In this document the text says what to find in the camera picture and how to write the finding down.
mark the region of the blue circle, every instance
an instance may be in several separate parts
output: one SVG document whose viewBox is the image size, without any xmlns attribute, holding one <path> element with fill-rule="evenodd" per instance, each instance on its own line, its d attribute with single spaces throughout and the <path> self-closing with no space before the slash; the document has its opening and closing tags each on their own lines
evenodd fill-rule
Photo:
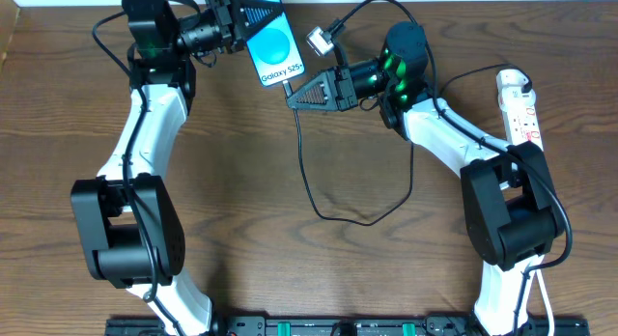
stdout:
<svg viewBox="0 0 618 336">
<path fill-rule="evenodd" d="M 282 63 L 290 54 L 290 41 L 278 29 L 265 28 L 253 37 L 252 42 L 258 58 L 269 65 Z"/>
</svg>

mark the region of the white cable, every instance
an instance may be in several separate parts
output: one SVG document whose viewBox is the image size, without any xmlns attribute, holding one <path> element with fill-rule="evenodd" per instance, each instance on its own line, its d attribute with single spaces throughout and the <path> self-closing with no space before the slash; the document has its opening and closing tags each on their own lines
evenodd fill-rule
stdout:
<svg viewBox="0 0 618 336">
<path fill-rule="evenodd" d="M 555 328 L 553 322 L 553 312 L 551 311 L 551 305 L 549 304 L 548 290 L 545 287 L 545 281 L 543 280 L 543 273 L 541 269 L 536 271 L 537 279 L 539 280 L 539 289 L 541 289 L 541 296 L 543 297 L 543 303 L 545 303 L 545 310 L 548 313 L 549 331 L 548 336 L 553 336 L 553 330 Z"/>
</svg>

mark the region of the wooden table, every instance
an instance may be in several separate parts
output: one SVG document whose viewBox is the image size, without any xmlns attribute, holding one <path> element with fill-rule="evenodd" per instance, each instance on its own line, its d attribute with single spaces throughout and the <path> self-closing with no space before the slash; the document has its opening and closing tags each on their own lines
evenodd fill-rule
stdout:
<svg viewBox="0 0 618 336">
<path fill-rule="evenodd" d="M 557 315 L 583 315 L 594 335 L 618 327 L 618 3 L 407 4 L 425 26 L 442 82 L 509 61 L 534 79 L 548 164 L 573 221 L 575 247 L 545 272 Z M 289 6 L 296 39 L 352 5 Z M 90 37 L 118 8 L 24 9 L 0 82 L 0 334 L 100 335 L 110 316 L 150 315 L 93 280 L 69 193 L 110 156 L 129 109 L 127 79 Z M 352 61 L 377 54 L 404 16 L 362 10 L 342 43 Z M 124 55 L 125 21 L 102 38 Z M 329 67 L 300 46 L 306 75 Z M 503 134 L 494 72 L 446 98 Z M 300 80 L 293 82 L 298 86 Z M 470 311 L 481 260 L 464 228 L 459 180 L 423 149 L 414 192 L 372 228 L 311 210 L 295 125 L 280 87 L 262 88 L 246 52 L 199 68 L 198 95 L 176 141 L 167 188 L 187 240 L 185 266 L 217 309 L 293 315 L 423 315 Z M 326 214 L 369 220 L 405 194 L 409 146 L 378 113 L 301 113 L 305 163 Z M 549 259 L 562 250 L 554 243 Z M 529 304 L 544 314 L 535 286 Z"/>
</svg>

